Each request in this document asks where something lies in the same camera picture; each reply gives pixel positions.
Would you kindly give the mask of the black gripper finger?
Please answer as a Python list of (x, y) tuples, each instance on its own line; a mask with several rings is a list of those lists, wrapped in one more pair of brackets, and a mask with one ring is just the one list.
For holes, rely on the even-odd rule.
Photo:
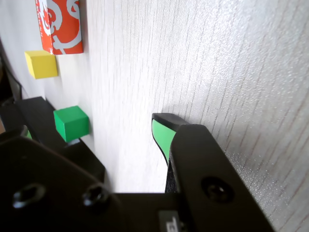
[(23, 135), (0, 136), (3, 232), (123, 232), (119, 204), (105, 186)]
[(172, 169), (188, 230), (271, 232), (273, 228), (209, 130), (171, 113), (152, 114), (153, 138)]

